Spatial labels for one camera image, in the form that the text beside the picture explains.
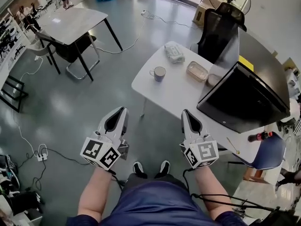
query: gray floor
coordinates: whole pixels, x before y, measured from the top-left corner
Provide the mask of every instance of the gray floor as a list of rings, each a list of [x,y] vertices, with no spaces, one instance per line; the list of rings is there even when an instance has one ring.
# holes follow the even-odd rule
[[[147,9],[167,21],[177,21],[196,27],[192,23],[195,8],[173,0],[113,0],[83,2],[87,8],[107,13],[113,30],[123,48],[133,44],[143,23],[141,11]],[[91,132],[97,128],[100,119],[110,110],[125,106],[130,117],[125,135],[130,144],[127,161],[119,160],[114,166],[117,176],[126,179],[132,172],[133,162],[143,163],[145,171],[155,175],[163,160],[171,162],[171,173],[182,178],[182,171],[188,168],[188,162],[182,156],[178,144],[182,142],[180,121],[162,108],[148,103],[145,117],[140,113],[143,97],[134,92],[131,83],[151,55],[168,41],[176,41],[186,47],[197,42],[201,30],[190,29],[176,24],[165,24],[159,19],[147,20],[136,45],[121,54],[101,52],[101,61],[92,71],[94,82],[89,78],[75,81],[66,73],[67,62],[58,55],[55,59],[62,71],[58,75],[54,66],[46,58],[36,75],[24,76],[25,89],[29,97],[25,99],[22,113],[15,113],[15,119],[22,128],[22,134],[37,150],[45,143],[49,148],[60,151],[71,158],[85,162],[79,152]],[[117,44],[105,24],[98,25],[92,34],[100,41],[99,46],[109,51],[119,51]],[[40,64],[34,62],[34,55],[26,51],[12,71],[20,78],[24,72],[33,72]],[[96,59],[95,52],[88,48],[83,54],[87,64]],[[79,62],[73,68],[83,73]],[[12,118],[12,110],[0,102],[0,145],[17,163],[31,154],[29,145],[21,139]],[[242,179],[245,166],[227,168],[223,157],[211,169],[229,194],[233,194]],[[77,213],[80,194],[93,171],[92,166],[80,166],[67,161],[53,152],[49,152],[45,162],[47,169],[41,180],[42,195],[46,206],[43,225],[63,225],[68,216]],[[30,186],[34,177],[40,176],[43,164],[32,159],[19,172],[24,187]],[[188,175],[191,191],[197,192],[193,174]],[[105,216],[112,211],[119,199],[120,190],[112,181]]]

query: power strip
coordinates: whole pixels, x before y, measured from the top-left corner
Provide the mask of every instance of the power strip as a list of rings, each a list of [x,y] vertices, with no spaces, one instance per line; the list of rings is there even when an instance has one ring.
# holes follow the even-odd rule
[[[18,84],[16,85],[16,87],[19,88],[19,87],[21,87],[21,85],[18,83]],[[16,93],[16,91],[17,91],[17,90],[14,88],[14,89],[13,89],[13,94]]]
[[[47,154],[46,153],[43,153],[42,155],[39,154],[37,156],[37,158],[38,158],[38,161],[45,161],[45,160],[47,160]]]

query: forearm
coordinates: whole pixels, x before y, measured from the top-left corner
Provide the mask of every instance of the forearm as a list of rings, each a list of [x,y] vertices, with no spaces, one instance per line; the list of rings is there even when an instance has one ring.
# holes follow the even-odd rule
[[[111,173],[95,168],[88,185],[80,197],[78,215],[90,215],[100,222],[107,201],[111,177]]]
[[[213,174],[213,172],[210,170],[209,167],[202,167],[196,169],[194,172],[201,194],[228,195],[226,190],[216,179],[215,175]],[[213,201],[231,203],[230,198],[225,196],[202,196],[202,197]],[[232,207],[228,205],[223,205],[215,202],[207,202],[207,201],[204,201],[204,203],[207,210],[210,212],[210,216],[213,220],[215,220],[218,215],[220,215],[225,211],[232,211]]]

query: red bottle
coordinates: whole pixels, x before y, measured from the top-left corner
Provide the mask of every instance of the red bottle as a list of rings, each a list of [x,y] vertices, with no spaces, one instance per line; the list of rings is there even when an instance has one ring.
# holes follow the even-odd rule
[[[256,135],[249,135],[248,141],[253,142],[253,141],[263,141],[268,137],[271,137],[273,135],[273,132],[265,132],[263,131],[262,133],[258,133]]]

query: white mug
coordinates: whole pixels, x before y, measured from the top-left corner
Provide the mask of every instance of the white mug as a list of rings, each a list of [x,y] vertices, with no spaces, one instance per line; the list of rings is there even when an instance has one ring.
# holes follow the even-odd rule
[[[166,75],[166,69],[163,67],[156,67],[153,70],[150,70],[150,75],[155,78],[155,81],[161,82]]]

